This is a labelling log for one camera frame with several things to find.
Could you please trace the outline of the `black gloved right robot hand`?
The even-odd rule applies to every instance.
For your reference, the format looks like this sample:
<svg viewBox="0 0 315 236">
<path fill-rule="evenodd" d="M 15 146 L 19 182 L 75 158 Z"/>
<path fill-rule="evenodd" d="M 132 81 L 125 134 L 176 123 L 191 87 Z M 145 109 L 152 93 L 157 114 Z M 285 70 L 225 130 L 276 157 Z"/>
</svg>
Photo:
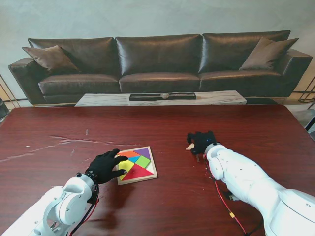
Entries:
<svg viewBox="0 0 315 236">
<path fill-rule="evenodd" d="M 213 131 L 188 133 L 187 142 L 194 144 L 194 147 L 190 150 L 193 155 L 203 154 L 209 145 L 218 144 Z"/>
</svg>

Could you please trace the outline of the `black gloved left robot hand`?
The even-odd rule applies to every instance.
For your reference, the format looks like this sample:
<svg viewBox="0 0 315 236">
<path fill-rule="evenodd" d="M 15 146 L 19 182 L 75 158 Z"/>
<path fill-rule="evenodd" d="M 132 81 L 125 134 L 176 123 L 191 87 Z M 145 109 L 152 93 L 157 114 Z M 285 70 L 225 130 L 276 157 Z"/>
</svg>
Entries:
<svg viewBox="0 0 315 236">
<path fill-rule="evenodd" d="M 114 178 L 125 175 L 127 173 L 125 169 L 114 170 L 119 163 L 128 160 L 126 156 L 116 157 L 119 152 L 119 149 L 114 149 L 96 156 L 85 170 L 85 175 L 96 184 L 104 184 Z"/>
</svg>

